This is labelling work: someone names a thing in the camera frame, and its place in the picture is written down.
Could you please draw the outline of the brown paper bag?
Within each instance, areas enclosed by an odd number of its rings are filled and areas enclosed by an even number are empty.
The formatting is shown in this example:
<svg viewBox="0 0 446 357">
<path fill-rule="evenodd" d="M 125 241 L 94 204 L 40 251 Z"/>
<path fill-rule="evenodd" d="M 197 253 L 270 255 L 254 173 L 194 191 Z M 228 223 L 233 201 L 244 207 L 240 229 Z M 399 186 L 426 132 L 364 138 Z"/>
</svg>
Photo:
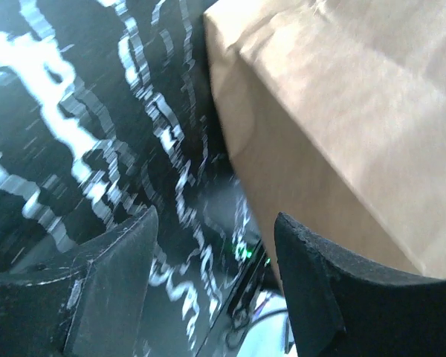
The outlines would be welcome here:
<svg viewBox="0 0 446 357">
<path fill-rule="evenodd" d="M 213 99 L 270 257 L 278 213 L 446 278 L 446 1 L 218 1 Z"/>
</svg>

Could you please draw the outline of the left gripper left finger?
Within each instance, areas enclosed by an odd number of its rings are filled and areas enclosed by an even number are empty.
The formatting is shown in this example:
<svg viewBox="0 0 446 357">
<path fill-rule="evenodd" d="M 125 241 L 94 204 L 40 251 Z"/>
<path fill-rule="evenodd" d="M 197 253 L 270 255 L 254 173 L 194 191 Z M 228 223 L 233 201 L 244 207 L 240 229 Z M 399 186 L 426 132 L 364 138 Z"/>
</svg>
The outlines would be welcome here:
<svg viewBox="0 0 446 357">
<path fill-rule="evenodd" d="M 0 356 L 134 356 L 158 214 L 17 273 L 0 273 Z"/>
</svg>

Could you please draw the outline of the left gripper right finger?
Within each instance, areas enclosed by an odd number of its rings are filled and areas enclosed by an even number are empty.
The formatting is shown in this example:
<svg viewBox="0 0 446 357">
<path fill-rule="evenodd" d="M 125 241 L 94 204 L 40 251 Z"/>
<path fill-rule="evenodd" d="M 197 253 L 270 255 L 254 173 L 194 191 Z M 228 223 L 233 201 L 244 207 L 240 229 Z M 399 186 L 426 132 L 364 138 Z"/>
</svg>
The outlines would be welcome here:
<svg viewBox="0 0 446 357">
<path fill-rule="evenodd" d="M 446 280 L 381 265 L 285 213 L 274 238 L 299 356 L 446 356 Z"/>
</svg>

